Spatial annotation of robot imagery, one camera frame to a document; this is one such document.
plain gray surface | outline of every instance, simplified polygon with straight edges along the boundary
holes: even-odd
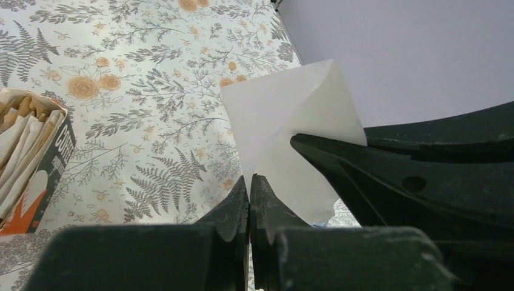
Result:
[[[512,0],[285,0],[305,64],[335,59],[365,127],[514,101]]]

floral pattern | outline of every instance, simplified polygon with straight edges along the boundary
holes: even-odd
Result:
[[[70,225],[192,223],[241,174],[221,87],[299,66],[269,0],[0,0],[0,81],[68,108],[77,146],[35,234],[0,237],[21,290]]]

screw hole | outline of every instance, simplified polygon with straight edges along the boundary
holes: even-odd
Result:
[[[403,189],[412,194],[422,191],[423,189],[425,189],[426,186],[427,180],[418,176],[406,177],[402,181]]]

box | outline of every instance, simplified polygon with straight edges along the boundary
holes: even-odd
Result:
[[[56,124],[57,134],[52,139],[41,162],[36,166],[36,170],[14,207],[0,222],[0,235],[33,233],[37,229],[76,144],[68,110],[57,101],[19,89],[2,89],[0,101],[7,102],[13,98],[27,95],[42,102],[49,109],[63,110],[65,118]]]

tablecloth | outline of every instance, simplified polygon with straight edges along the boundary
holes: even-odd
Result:
[[[20,290],[66,227],[207,213],[241,174],[220,88],[299,66],[269,0],[0,0],[0,12],[2,86],[59,101],[77,137],[38,231],[0,237],[0,290]],[[335,224],[354,223],[341,213]]]

